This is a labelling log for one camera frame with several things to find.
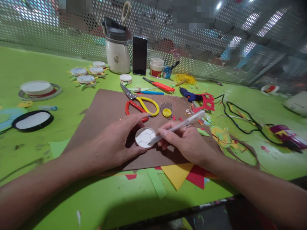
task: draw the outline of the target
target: yellow bottle cap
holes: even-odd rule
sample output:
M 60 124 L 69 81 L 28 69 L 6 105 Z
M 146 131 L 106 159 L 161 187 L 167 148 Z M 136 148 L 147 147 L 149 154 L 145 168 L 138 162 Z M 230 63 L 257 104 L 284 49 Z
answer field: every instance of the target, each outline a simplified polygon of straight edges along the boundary
M 172 115 L 172 111 L 170 109 L 164 109 L 162 114 L 165 117 L 170 117 Z

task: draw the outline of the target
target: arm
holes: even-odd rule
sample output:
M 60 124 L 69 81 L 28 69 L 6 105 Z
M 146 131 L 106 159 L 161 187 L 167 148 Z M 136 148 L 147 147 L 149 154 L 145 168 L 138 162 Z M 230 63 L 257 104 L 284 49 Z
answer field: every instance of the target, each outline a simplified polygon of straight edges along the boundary
M 206 154 L 204 150 L 210 146 L 203 141 L 197 129 L 194 126 L 185 127 L 177 133 L 167 130 L 176 124 L 171 121 L 159 129 L 164 137 L 158 142 L 162 149 L 165 150 L 168 143 L 176 146 L 185 158 L 234 186 L 254 206 L 283 227 L 307 229 L 305 190 L 224 155 Z
M 131 129 L 144 127 L 148 113 L 111 124 L 90 143 L 66 153 L 0 188 L 1 229 L 16 229 L 51 197 L 73 182 L 122 165 L 147 149 L 127 149 Z

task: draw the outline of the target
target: metal mesh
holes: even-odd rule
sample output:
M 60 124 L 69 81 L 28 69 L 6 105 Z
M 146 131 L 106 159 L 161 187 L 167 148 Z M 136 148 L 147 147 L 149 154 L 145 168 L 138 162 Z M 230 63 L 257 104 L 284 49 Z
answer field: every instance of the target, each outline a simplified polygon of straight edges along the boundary
M 230 24 L 231 30 L 183 30 L 172 28 L 172 1 L 130 1 L 132 9 L 125 26 L 133 35 L 148 39 L 147 65 L 151 58 L 161 58 L 167 66 L 176 60 L 178 73 L 192 74 L 198 78 L 249 84 L 259 73 L 278 63 L 287 55 L 265 45 L 234 35 L 234 28 L 247 34 L 279 42 L 303 54 L 303 60 L 288 57 L 283 62 L 295 71 L 267 75 L 258 80 L 261 84 L 290 82 L 301 79 L 307 72 L 306 20 L 299 2 L 290 0 L 224 0 L 215 10 L 215 19 Z M 58 0 L 2 0 L 0 2 L 0 41 L 35 49 L 56 52 L 65 56 L 79 56 L 106 62 L 105 37 L 101 21 L 105 16 L 121 22 L 124 3 L 116 0 L 94 0 L 92 13 L 60 13 Z M 241 41 L 247 46 L 246 64 L 231 63 L 224 59 L 230 41 Z M 132 39 L 128 42 L 132 60 Z

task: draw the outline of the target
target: glue gun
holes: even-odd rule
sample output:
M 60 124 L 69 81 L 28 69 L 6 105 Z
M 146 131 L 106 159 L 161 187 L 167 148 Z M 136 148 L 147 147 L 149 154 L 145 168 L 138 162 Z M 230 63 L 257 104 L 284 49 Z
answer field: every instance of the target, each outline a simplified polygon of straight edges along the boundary
M 189 91 L 187 91 L 185 88 L 181 88 L 179 87 L 179 91 L 180 93 L 186 97 L 188 99 L 189 102 L 193 102 L 193 101 L 202 101 L 202 96 L 201 95 L 196 95 L 193 94 Z

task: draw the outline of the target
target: hand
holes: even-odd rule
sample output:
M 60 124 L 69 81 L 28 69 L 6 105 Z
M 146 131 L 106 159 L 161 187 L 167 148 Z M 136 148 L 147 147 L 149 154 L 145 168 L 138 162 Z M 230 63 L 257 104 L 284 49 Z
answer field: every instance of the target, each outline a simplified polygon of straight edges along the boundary
M 86 176 L 91 176 L 120 166 L 145 153 L 146 148 L 128 149 L 125 144 L 130 131 L 145 127 L 141 119 L 149 116 L 149 113 L 131 114 L 110 124 L 97 137 L 82 145 L 71 158 L 78 158 L 77 165 L 82 165 Z
M 182 127 L 174 133 L 168 131 L 178 123 L 179 121 L 169 121 L 158 129 L 158 134 L 164 138 L 158 142 L 158 146 L 162 147 L 162 150 L 166 150 L 167 145 L 170 143 L 177 147 L 187 160 L 196 165 L 206 167 L 213 158 L 218 156 L 218 153 L 203 140 L 194 125 Z

